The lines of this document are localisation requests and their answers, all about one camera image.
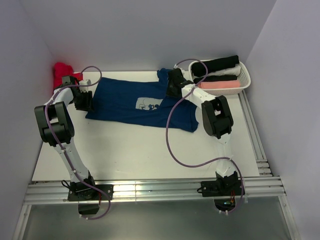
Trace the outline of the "blue Mickey Mouse t-shirt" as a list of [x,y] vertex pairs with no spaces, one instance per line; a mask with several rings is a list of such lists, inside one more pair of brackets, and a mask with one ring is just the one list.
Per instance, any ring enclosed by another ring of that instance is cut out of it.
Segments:
[[[103,77],[93,95],[93,112],[86,119],[165,128],[178,98],[166,96],[169,69],[157,71],[157,81],[137,82]],[[169,128],[193,133],[198,128],[196,105],[183,100],[173,111]]]

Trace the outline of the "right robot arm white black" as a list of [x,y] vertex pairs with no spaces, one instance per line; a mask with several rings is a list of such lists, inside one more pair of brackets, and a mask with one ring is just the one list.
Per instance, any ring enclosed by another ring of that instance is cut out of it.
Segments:
[[232,161],[233,155],[230,138],[234,121],[226,97],[222,95],[214,96],[205,92],[192,81],[186,80],[179,68],[168,72],[166,94],[170,97],[180,98],[171,109],[166,123],[165,139],[169,153],[173,154],[169,146],[168,136],[171,116],[175,108],[182,101],[189,101],[201,109],[203,128],[207,135],[216,139],[216,142],[219,144],[218,150],[220,150],[221,154],[221,156],[213,160],[193,166],[193,168],[199,168],[210,163],[216,163],[216,180],[212,185],[208,183],[203,184],[200,192],[221,195],[229,194],[236,187],[240,186],[242,182],[239,179],[239,171]]

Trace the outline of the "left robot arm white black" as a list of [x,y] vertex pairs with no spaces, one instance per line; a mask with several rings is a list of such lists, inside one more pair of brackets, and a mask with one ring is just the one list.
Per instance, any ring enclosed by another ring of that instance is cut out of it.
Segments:
[[90,84],[90,80],[63,76],[62,84],[55,88],[51,99],[34,108],[42,141],[56,150],[70,175],[70,183],[62,180],[61,184],[68,188],[71,195],[86,200],[95,198],[98,188],[76,149],[75,128],[67,107],[74,104],[76,110],[93,112],[93,93],[88,90]]

